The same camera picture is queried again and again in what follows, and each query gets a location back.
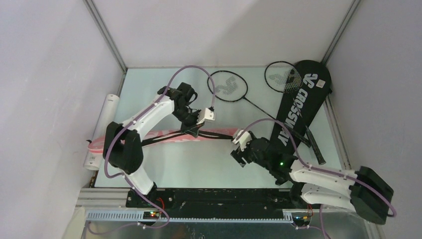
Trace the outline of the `pink SPORT racket bag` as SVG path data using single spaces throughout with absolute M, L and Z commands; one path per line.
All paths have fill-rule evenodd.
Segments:
M 181 133 L 180 130 L 150 131 L 141 143 L 141 146 L 150 146 L 158 143 L 203 141 L 212 139 L 233 140 L 237 128 L 211 128 L 199 131 L 198 137 Z

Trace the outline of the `white shuttlecock tube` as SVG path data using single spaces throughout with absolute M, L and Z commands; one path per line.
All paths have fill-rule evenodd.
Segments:
M 106 127 L 114 120 L 119 96 L 108 94 L 94 131 L 93 139 L 88 144 L 88 154 L 84 162 L 84 168 L 98 171 L 103 161 L 103 149 L 105 142 Z

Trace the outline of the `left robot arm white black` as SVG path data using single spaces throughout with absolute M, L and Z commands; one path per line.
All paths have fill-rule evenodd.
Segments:
M 190 104 L 198 94 L 187 83 L 178 88 L 161 88 L 152 104 L 138 115 L 122 123 L 111 122 L 106 128 L 103 158 L 105 166 L 111 165 L 120 170 L 120 175 L 128 180 L 131 188 L 137 190 L 138 201 L 145 207 L 157 202 L 153 191 L 155 183 L 147 175 L 143 163 L 142 142 L 145 136 L 163 118 L 173 115 L 181 122 L 181 132 L 198 137 L 203 126 L 200 111 L 192 110 Z

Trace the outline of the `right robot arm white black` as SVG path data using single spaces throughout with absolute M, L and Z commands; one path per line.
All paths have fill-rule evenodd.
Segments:
M 257 138 L 251 131 L 239 130 L 231 156 L 244 167 L 255 163 L 266 169 L 276 185 L 292 182 L 289 200 L 295 208 L 326 205 L 348 209 L 362 219 L 384 225 L 392 217 L 389 207 L 394 190 L 373 169 L 342 170 L 303 164 L 297 156 L 285 154 L 268 139 Z

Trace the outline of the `black racket left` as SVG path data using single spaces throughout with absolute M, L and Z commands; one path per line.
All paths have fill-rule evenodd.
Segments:
M 210 78 L 207 80 L 208 88 L 211 93 L 215 93 L 217 99 L 229 103 L 245 100 L 266 116 L 272 119 L 274 118 L 271 114 L 247 98 L 249 85 L 241 75 L 229 70 L 218 70 L 211 74 L 211 78 L 214 80 L 215 89 L 212 89 Z

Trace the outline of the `black racket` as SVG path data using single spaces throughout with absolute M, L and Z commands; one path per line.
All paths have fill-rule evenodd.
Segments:
M 308 141 L 312 147 L 312 150 L 316 156 L 319 165 L 326 164 L 326 161 L 316 143 L 316 140 L 310 131 L 309 127 L 305 124 L 301 109 L 299 108 L 294 94 L 301 89 L 303 79 L 296 67 L 287 61 L 276 61 L 270 63 L 264 71 L 264 79 L 267 85 L 274 91 L 288 94 L 293 99 L 293 105 L 295 106 L 301 122 L 304 124 L 306 129 L 306 135 Z
M 217 99 L 229 103 L 245 100 L 266 116 L 272 119 L 274 118 L 271 114 L 247 98 L 249 85 L 241 75 L 229 70 L 218 70 L 211 74 L 211 78 L 214 80 L 215 89 L 212 89 L 210 78 L 207 80 L 208 88 L 211 93 L 215 93 Z

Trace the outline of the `black racket bag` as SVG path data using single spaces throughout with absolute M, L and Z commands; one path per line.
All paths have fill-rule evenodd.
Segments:
M 303 79 L 303 84 L 298 90 L 282 96 L 279 109 L 273 118 L 283 122 L 286 126 L 291 127 L 304 136 L 306 133 L 305 126 L 310 126 L 327 95 L 330 93 L 332 80 L 329 70 L 321 62 L 301 60 L 293 65 Z M 284 70 L 285 72 L 291 68 L 292 66 L 284 61 L 270 63 L 264 71 L 264 79 L 267 85 L 275 91 L 280 91 L 275 85 L 274 77 L 270 78 L 270 73 L 275 73 L 276 70 Z M 293 99 L 299 107 L 302 117 L 300 117 L 293 103 Z M 283 153 L 293 155 L 295 152 L 288 134 L 277 123 L 274 123 L 270 141 L 280 143 L 279 147 Z

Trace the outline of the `black racket right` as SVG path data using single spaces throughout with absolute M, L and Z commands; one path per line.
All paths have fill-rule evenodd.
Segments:
M 301 109 L 299 108 L 294 94 L 301 89 L 303 79 L 296 67 L 287 61 L 276 61 L 270 63 L 264 71 L 264 79 L 267 85 L 274 91 L 288 94 L 293 99 L 293 105 L 295 106 L 301 122 L 304 124 L 306 129 L 306 135 L 308 141 L 312 147 L 312 150 L 316 156 L 319 165 L 326 164 L 326 161 L 316 143 L 316 140 L 310 131 L 309 127 L 305 124 Z

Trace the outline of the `right controller board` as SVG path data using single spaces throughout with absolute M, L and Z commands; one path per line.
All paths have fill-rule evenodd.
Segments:
M 312 221 L 312 216 L 294 216 L 293 224 L 295 227 L 307 227 Z

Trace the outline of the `controller board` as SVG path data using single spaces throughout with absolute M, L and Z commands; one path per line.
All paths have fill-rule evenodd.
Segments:
M 294 216 L 293 224 L 295 227 L 307 227 L 312 221 L 312 216 Z
M 160 217 L 161 213 L 156 211 L 145 211 L 142 215 L 144 220 L 158 220 Z

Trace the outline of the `left controller board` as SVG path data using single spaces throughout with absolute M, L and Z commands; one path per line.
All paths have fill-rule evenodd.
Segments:
M 142 215 L 144 220 L 158 220 L 160 217 L 161 213 L 156 211 L 145 211 Z

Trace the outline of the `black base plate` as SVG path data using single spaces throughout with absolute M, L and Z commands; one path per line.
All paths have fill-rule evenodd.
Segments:
M 281 219 L 284 210 L 308 208 L 277 188 L 158 188 L 146 198 L 175 219 Z

